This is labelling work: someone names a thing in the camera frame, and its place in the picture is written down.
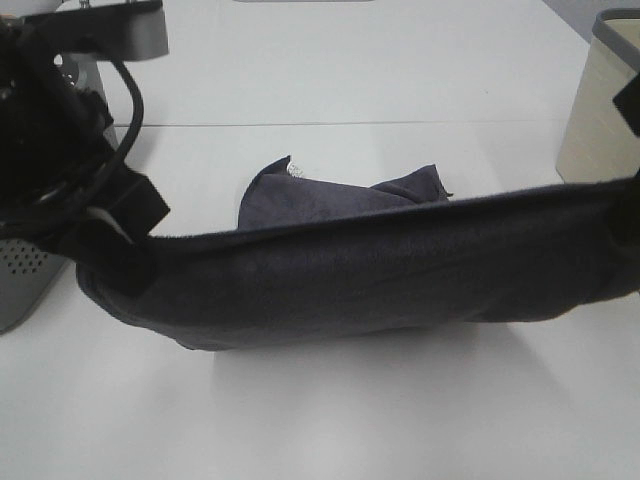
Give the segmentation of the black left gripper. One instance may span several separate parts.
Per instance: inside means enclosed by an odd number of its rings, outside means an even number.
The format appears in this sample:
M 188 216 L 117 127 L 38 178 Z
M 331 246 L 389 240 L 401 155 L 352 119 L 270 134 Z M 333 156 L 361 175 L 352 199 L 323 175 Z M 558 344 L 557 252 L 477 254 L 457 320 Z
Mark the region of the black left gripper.
M 138 243 L 163 220 L 170 208 L 149 178 L 119 167 L 85 203 L 78 186 L 59 183 L 45 191 L 44 205 L 77 206 L 71 218 L 39 238 L 39 246 L 72 260 L 116 291 L 137 296 L 153 282 L 153 256 Z

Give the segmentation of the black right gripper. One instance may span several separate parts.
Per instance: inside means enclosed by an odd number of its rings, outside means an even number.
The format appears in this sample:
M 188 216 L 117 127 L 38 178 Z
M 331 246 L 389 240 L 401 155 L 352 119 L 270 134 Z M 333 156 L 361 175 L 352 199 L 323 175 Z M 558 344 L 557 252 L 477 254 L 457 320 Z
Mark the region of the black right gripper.
M 633 134 L 640 135 L 640 74 L 631 79 L 613 98 L 613 103 Z

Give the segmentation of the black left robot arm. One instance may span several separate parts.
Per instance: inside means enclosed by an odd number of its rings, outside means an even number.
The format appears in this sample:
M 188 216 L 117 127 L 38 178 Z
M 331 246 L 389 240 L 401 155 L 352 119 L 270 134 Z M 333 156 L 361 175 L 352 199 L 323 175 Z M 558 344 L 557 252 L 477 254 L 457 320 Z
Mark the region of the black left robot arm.
M 120 3 L 1 21 L 1 235 L 65 257 L 117 291 L 137 296 L 154 280 L 150 231 L 169 208 L 125 162 L 143 124 L 130 61 L 168 51 L 159 1 Z M 59 56 L 110 63 L 132 103 L 118 144 L 93 87 L 70 79 Z

